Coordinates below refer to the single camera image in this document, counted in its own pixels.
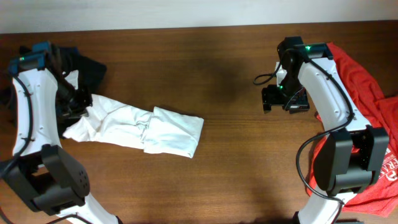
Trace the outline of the white t-shirt with robot print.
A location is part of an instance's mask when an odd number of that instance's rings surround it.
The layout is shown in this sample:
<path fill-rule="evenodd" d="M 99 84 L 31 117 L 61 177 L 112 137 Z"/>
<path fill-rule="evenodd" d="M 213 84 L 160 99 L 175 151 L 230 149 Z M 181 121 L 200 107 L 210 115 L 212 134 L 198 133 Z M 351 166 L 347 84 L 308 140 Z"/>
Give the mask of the white t-shirt with robot print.
<path fill-rule="evenodd" d="M 204 119 L 154 107 L 152 111 L 93 95 L 87 115 L 62 134 L 77 142 L 103 142 L 142 149 L 148 154 L 175 154 L 192 158 L 200 141 Z"/>

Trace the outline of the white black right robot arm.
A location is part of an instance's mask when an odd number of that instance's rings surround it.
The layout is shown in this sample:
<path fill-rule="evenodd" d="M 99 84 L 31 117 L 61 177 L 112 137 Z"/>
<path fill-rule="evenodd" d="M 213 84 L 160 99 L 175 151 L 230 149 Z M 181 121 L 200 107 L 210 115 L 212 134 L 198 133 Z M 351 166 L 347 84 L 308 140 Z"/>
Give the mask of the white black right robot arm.
<path fill-rule="evenodd" d="M 373 127 L 355 106 L 327 44 L 306 45 L 299 36 L 286 37 L 277 52 L 279 63 L 268 76 L 277 83 L 261 92 L 264 112 L 274 106 L 289 113 L 304 112 L 312 100 L 324 128 L 297 151 L 295 166 L 302 181 L 303 149 L 315 140 L 326 139 L 312 163 L 316 185 L 304 183 L 312 194 L 291 222 L 337 223 L 345 204 L 377 182 L 389 136 L 384 128 Z"/>

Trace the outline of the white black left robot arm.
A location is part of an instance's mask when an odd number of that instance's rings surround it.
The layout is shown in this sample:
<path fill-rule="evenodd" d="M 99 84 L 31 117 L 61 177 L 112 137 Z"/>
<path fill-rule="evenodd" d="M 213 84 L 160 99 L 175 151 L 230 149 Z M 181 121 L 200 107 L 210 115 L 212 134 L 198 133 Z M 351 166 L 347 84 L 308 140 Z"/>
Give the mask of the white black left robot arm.
<path fill-rule="evenodd" d="M 1 179 L 33 211 L 71 223 L 120 223 L 90 193 L 83 165 L 62 148 L 58 125 L 83 115 L 93 100 L 73 74 L 70 53 L 41 42 L 12 59 L 17 135 Z"/>

